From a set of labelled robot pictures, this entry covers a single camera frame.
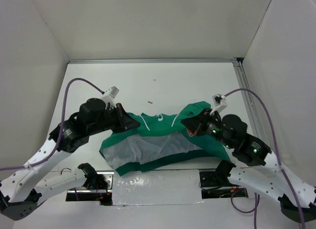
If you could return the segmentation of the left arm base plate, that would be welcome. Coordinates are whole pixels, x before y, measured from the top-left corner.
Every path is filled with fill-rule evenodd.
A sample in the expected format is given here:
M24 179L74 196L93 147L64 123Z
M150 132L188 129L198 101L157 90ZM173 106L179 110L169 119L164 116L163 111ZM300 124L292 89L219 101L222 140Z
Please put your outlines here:
M114 171L97 171L103 181L98 181L92 187L78 187L66 193L66 202L96 202L103 206L112 206L112 191Z

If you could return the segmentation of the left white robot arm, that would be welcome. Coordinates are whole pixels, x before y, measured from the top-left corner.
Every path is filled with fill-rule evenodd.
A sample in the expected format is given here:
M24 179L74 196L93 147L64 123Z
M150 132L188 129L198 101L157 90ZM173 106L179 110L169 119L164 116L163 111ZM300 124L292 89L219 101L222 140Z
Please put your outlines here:
M47 199L77 187L93 189L107 186L89 163L82 163L68 174L50 179L45 176L79 147L88 143L90 136L111 130L121 133L138 128L120 103L91 98L77 113L60 123L42 147L15 173L0 183L0 212L18 221L30 215Z

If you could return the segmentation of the green jacket with white lettering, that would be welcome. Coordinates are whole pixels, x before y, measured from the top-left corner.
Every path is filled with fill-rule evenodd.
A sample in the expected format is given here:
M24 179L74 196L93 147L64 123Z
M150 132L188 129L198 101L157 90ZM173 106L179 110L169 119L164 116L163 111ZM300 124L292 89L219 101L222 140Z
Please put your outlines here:
M178 114L150 116L130 113L140 126L112 134L102 142L99 153L120 176L201 157L230 160L225 148L214 138L209 135L194 136L181 123L181 120L193 117L210 106L201 101L186 105Z

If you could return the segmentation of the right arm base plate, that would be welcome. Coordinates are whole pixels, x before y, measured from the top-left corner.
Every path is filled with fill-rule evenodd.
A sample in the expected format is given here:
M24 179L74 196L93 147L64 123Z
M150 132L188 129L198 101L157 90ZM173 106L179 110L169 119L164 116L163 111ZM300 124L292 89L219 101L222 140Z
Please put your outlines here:
M202 199L230 198L233 194L233 197L248 197L244 187L219 180L215 171L200 171L199 178Z

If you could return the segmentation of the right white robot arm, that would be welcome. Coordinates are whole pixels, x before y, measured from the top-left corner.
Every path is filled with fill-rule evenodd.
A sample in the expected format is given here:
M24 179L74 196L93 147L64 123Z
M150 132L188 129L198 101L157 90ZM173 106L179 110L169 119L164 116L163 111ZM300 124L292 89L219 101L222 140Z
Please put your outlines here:
M271 148L247 133L247 124L237 115L228 114L218 119L218 114L212 115L210 109L204 109L181 123L196 136L212 136L231 150L238 161L263 175L259 178L222 160L215 170L218 184L239 185L267 197L280 205L283 215L297 223L315 220L315 187L305 183L284 164L279 164Z

